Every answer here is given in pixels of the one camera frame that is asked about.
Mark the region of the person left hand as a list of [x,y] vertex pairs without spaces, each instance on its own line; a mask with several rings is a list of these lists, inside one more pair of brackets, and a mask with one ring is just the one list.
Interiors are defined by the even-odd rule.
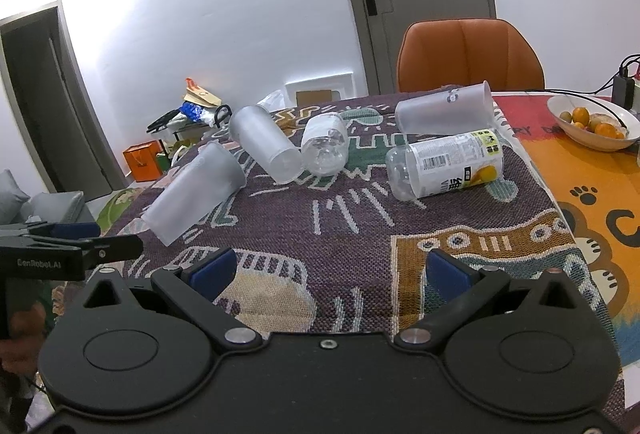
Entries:
[[28,311],[16,312],[10,321],[10,337],[1,341],[1,365],[17,376],[33,376],[43,346],[46,311],[36,302]]

